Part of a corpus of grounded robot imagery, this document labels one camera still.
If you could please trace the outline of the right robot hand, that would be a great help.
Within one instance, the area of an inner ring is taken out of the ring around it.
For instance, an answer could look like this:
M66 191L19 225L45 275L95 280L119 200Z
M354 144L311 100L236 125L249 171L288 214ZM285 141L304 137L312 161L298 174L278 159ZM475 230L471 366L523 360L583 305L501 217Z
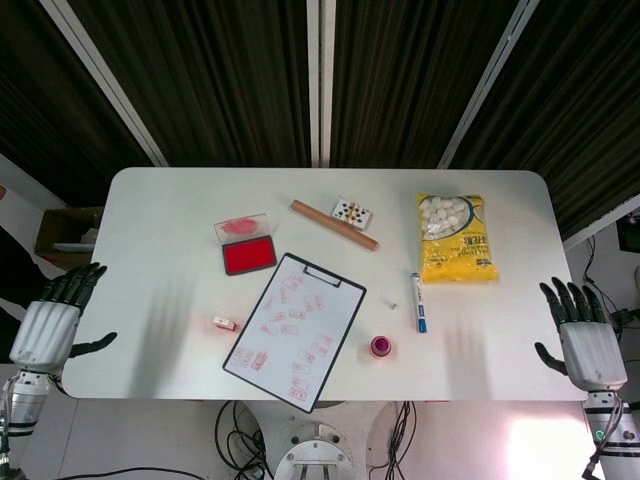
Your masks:
M561 344L562 359L553 357L541 342L534 344L548 368L566 376L584 392L617 392L628 381L613 326L593 290L558 278L541 282Z

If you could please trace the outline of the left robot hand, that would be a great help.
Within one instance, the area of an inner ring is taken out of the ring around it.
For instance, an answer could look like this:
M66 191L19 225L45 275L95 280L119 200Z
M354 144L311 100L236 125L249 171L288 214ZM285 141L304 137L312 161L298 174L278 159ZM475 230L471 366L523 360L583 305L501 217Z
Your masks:
M100 351L116 338L115 332L92 342L75 337L84 311L107 267L91 263L48 281L31 301L21 322L9 359L20 369L40 374L61 370L66 361Z

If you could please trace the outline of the red ink pad case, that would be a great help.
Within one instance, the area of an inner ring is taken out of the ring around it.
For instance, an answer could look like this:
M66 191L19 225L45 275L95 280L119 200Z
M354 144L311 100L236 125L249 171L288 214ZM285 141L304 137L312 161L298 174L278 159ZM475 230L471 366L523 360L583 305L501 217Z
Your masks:
M271 228L265 214L243 216L214 225L228 276L250 273L277 264Z

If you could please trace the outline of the cardboard box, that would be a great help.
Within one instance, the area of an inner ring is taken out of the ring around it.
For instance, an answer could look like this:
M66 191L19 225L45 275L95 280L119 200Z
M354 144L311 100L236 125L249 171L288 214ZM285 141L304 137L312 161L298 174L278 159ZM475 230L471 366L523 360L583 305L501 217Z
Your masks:
M46 210L35 242L35 254L64 270L88 264L103 212L103 207Z

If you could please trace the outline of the yellow snack bag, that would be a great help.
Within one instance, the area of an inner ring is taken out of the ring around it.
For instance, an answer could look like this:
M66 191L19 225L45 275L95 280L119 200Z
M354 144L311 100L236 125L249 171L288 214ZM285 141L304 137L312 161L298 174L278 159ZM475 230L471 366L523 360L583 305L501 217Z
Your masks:
M424 283L494 282L480 195L416 195L421 240L419 275Z

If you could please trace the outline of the blue white marker pen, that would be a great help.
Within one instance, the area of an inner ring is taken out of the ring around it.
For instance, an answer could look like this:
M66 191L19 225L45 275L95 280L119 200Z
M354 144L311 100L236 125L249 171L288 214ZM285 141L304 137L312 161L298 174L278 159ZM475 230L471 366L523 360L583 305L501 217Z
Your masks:
M428 332L424 296L422 292L422 282L417 272L411 274L412 289L414 294L414 310L417 324L417 331L421 334Z

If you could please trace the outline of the black rimmed white clipboard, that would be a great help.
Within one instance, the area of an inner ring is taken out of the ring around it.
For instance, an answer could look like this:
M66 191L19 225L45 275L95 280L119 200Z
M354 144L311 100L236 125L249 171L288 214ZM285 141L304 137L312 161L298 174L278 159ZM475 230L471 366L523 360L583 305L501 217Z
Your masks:
M349 279L285 253L223 370L311 413L366 293Z

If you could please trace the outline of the playing cards deck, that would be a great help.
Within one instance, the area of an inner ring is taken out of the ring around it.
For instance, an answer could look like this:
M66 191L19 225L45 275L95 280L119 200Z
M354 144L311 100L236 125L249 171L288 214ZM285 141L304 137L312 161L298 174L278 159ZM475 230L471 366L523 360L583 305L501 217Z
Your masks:
M362 205L339 197L331 216L341 222L364 232L373 217L373 212Z

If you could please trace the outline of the white robot torso base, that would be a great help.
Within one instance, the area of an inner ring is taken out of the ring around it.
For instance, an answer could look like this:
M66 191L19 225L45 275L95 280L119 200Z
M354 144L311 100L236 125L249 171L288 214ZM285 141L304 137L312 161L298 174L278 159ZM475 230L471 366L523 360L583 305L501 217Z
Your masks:
M285 439L273 474L273 480L356 480L344 436L320 422L304 424Z

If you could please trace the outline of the wooden rolling pin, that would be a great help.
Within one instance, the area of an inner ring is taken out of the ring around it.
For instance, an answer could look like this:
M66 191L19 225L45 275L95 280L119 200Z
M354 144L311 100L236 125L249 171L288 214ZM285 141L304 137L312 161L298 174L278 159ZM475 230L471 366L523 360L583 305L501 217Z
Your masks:
M307 219L322 225L323 227L355 242L356 244L370 250L375 251L378 249L379 243L373 238L361 233L360 231L349 226L347 223L330 217L319 210L299 201L293 200L291 203L291 209Z

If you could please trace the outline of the white partition post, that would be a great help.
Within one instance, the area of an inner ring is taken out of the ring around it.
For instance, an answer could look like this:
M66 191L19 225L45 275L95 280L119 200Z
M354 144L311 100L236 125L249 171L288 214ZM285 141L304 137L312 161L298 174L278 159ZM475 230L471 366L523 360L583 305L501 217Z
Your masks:
M337 0L305 1L311 166L329 168Z
M88 71L128 131L155 167L168 167L159 145L144 124L93 39L68 0L38 0L65 41Z
M491 92L521 35L536 11L539 2L540 0L518 0L464 112L438 161L437 169L447 169L451 166L459 146L475 121L487 96Z

